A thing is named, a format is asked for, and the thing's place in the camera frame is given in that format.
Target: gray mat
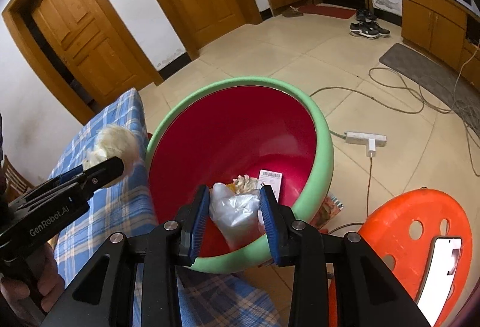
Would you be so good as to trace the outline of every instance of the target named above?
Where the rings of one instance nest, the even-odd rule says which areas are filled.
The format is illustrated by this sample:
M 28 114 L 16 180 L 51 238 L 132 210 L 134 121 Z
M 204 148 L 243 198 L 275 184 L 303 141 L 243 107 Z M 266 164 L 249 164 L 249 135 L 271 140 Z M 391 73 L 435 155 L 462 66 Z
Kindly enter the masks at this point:
M 458 76 L 453 69 L 432 62 L 419 52 L 399 43 L 383 54 L 380 62 L 419 83 L 448 107 L 452 106 L 452 93 Z M 470 82 L 460 77 L 455 99 L 455 113 L 480 137 L 480 93 Z

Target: plaid tablecloth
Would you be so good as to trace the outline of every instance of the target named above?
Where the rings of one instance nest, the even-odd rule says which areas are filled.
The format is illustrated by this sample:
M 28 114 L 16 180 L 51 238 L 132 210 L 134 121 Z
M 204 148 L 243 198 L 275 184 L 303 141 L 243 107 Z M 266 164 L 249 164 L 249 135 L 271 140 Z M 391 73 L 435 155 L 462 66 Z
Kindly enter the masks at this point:
M 107 124 L 118 124 L 133 131 L 140 157 L 145 158 L 148 139 L 143 105 L 138 92 L 132 89 L 82 128 L 63 152 L 50 177 L 79 166 L 87 149 L 93 148 L 97 132 Z M 135 167 L 132 176 L 95 192 L 89 205 L 90 210 L 58 237 L 55 258 L 67 285 L 111 233 L 143 235 L 157 225 L 143 161 Z M 135 284 L 134 326 L 140 326 L 141 320 L 142 272 L 140 266 Z M 278 312 L 269 296 L 234 275 L 212 275 L 179 268 L 178 278 L 184 327 L 279 325 Z

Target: orange stool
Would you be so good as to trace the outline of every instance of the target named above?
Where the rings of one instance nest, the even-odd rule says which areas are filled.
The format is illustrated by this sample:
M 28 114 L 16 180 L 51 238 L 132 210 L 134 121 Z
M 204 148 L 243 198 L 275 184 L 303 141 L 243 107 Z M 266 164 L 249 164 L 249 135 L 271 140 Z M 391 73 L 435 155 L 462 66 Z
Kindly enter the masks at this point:
M 435 323 L 440 326 L 452 311 L 463 290 L 472 260 L 472 232 L 462 207 L 449 195 L 433 189 L 418 189 L 393 198 L 373 212 L 359 234 L 384 258 L 394 259 L 393 274 L 415 299 L 427 264 L 431 241 L 441 234 L 441 222 L 447 220 L 446 235 L 462 238 L 462 248 L 452 284 L 453 291 Z M 417 240 L 409 233 L 419 221 L 423 232 Z M 330 327 L 337 327 L 335 283 L 329 289 Z

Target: screw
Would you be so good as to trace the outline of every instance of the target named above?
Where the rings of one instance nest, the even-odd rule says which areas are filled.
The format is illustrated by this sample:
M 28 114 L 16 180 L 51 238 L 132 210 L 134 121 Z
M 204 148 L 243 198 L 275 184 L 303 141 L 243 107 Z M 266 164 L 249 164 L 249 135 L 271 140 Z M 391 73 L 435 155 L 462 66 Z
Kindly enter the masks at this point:
M 301 220 L 296 220 L 292 223 L 292 228 L 294 230 L 303 230 L 306 226 L 307 225 L 305 224 L 305 222 Z
M 163 225 L 163 228 L 165 228 L 167 231 L 172 231 L 176 230 L 178 226 L 179 224 L 176 221 L 170 220 Z
M 122 240 L 123 240 L 123 234 L 115 233 L 110 236 L 110 241 L 112 243 L 118 243 L 118 242 L 121 242 Z
M 358 243 L 361 240 L 361 236 L 358 235 L 357 233 L 348 233 L 346 238 L 351 241 L 352 243 Z

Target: hand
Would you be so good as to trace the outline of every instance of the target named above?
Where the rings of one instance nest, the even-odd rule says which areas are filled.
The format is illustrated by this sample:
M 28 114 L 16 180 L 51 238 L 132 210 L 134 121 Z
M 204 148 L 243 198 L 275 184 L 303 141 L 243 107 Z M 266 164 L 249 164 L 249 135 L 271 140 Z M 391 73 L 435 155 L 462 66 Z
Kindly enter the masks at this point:
M 48 312 L 65 290 L 65 281 L 58 274 L 57 262 L 53 257 L 52 248 L 49 244 L 45 244 L 43 247 L 45 266 L 38 280 L 38 291 L 44 296 L 41 303 L 42 308 L 45 312 Z M 21 281 L 3 277 L 0 281 L 0 290 L 16 315 L 23 320 L 29 320 L 28 313 L 19 303 L 19 300 L 26 299 L 30 295 L 27 285 Z

